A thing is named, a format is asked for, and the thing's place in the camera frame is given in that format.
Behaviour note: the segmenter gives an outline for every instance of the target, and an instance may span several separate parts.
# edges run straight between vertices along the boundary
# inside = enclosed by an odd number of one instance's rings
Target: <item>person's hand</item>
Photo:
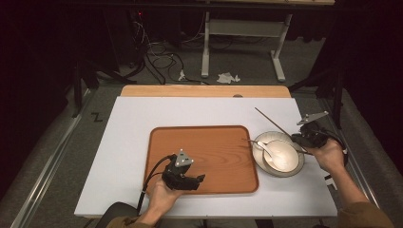
[[[320,148],[306,149],[315,156],[320,167],[330,174],[340,168],[344,169],[343,150],[337,141],[328,139],[326,144]]]
[[[161,216],[172,208],[183,192],[182,190],[171,190],[163,180],[157,180],[150,196],[148,208],[136,222],[153,226]]]

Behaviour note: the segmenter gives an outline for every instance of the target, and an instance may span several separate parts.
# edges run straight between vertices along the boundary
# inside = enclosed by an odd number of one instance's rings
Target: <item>white paper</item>
[[[243,125],[255,139],[278,129],[297,133],[297,104],[288,98],[138,98],[119,97],[78,201],[75,215],[102,215],[114,202],[137,206],[142,189],[149,134],[160,126]],[[183,196],[169,218],[332,217],[336,206],[315,158],[305,156],[290,178],[258,169],[259,189],[252,194]],[[143,209],[148,199],[144,199]]]
[[[238,77],[238,75],[235,76],[235,78],[231,75],[231,73],[222,73],[219,74],[219,79],[217,80],[217,82],[219,83],[223,83],[223,84],[231,84],[231,82],[239,82],[240,81],[240,77]]]

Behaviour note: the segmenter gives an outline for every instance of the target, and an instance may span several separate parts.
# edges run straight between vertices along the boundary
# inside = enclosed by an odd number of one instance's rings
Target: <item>metal rod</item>
[[[45,164],[44,169],[42,170],[39,178],[37,179],[36,183],[33,185],[26,201],[22,205],[20,212],[16,216],[14,222],[12,223],[10,228],[26,228],[29,227],[29,223],[32,220],[35,212],[37,211],[39,204],[41,203],[45,193],[47,192],[59,166],[63,160],[63,157],[67,153],[66,146],[77,127],[77,124],[82,120],[83,111],[89,105],[91,98],[93,97],[94,93],[92,93],[89,89],[86,90],[84,94],[84,103],[83,108],[78,113],[77,117],[71,119],[69,127],[59,141],[55,151],[49,157],[48,162]]]
[[[274,121],[272,121],[268,116],[264,115],[264,113],[262,113],[257,107],[255,107],[255,109],[260,112],[261,115],[263,115],[267,120],[269,120],[272,124],[274,124],[278,129],[280,129],[282,131],[282,133],[286,134],[288,137],[290,137],[291,139],[291,135],[288,134],[284,129],[282,129],[279,125],[277,125]]]
[[[279,125],[277,125],[274,121],[272,121],[268,116],[264,115],[264,113],[262,113],[260,110],[258,110],[257,107],[255,107],[255,109],[256,109],[258,112],[260,112],[260,114],[263,115],[263,116],[264,116],[267,120],[269,120],[272,124],[274,124],[278,129],[280,129],[280,130],[282,131],[282,133],[286,134],[288,137],[290,137],[290,139],[292,139],[290,134],[288,134],[284,129],[282,129]],[[300,147],[301,147],[302,149],[304,149],[305,151],[308,151],[308,150],[307,150],[305,147],[303,147],[302,145],[300,145]]]

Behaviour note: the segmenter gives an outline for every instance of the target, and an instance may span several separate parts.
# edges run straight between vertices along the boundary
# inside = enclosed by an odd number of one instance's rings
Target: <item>metal rail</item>
[[[45,164],[44,169],[39,175],[39,178],[37,179],[36,183],[33,185],[26,201],[21,207],[20,212],[18,213],[17,217],[15,218],[10,228],[29,227],[30,221],[35,215],[35,212],[38,209],[38,206],[41,203],[42,198],[47,192],[48,187],[50,186],[50,183],[53,180],[53,177],[56,174],[63,157],[66,154],[65,148],[67,146],[67,143],[72,133],[74,132],[74,129],[76,128],[77,124],[80,122],[82,118],[82,112],[88,105],[90,98],[93,97],[93,94],[94,93],[90,92],[89,89],[86,91],[86,94],[84,96],[85,103],[82,111],[77,115],[76,118],[71,120],[68,130],[66,131],[62,139],[59,141],[59,144],[57,145],[53,154],[49,157],[48,162]]]
[[[324,109],[324,110],[332,110],[330,107],[329,103],[325,99],[317,99],[319,102],[319,105]],[[368,200],[372,203],[374,203],[377,207],[379,207],[379,204],[376,200],[376,195],[374,194],[373,189],[371,188],[370,184],[367,182],[367,180],[364,177],[364,174],[362,173],[361,169],[358,166],[358,163],[356,162],[354,152],[352,149],[349,147],[347,144],[346,137],[344,136],[344,133],[337,128],[336,124],[332,120],[331,117],[327,117],[329,120],[329,123],[332,126],[332,129],[336,134],[343,140],[346,144],[347,151],[349,152],[349,162],[347,163],[347,170],[350,172],[350,175],[352,176],[353,180],[355,183],[358,185],[358,187],[361,189],[361,191],[364,193],[364,195],[368,198]]]

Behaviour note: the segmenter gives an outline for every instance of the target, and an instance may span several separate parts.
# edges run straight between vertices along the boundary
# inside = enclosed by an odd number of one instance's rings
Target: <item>wooden tray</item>
[[[249,140],[249,132],[241,125],[157,127],[150,134],[144,179],[160,159],[182,149],[194,160],[185,175],[205,174],[199,189],[186,194],[255,192],[259,180],[252,146],[243,139]],[[163,172],[168,164],[169,160],[160,164],[155,173]]]

